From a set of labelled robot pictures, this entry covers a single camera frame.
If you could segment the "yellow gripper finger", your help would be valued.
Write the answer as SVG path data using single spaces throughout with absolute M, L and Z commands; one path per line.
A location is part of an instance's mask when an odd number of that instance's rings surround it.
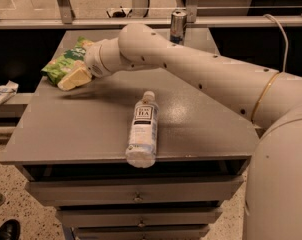
M 92 74 L 85 67 L 78 67 L 65 75 L 58 83 L 63 91 L 69 91 L 76 87 L 85 85 L 92 80 Z

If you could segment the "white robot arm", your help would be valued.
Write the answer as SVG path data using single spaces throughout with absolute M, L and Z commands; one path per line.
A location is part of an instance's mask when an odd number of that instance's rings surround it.
M 302 77 L 172 43 L 144 24 L 85 49 L 98 78 L 163 68 L 263 128 L 247 176 L 243 240 L 302 240 Z

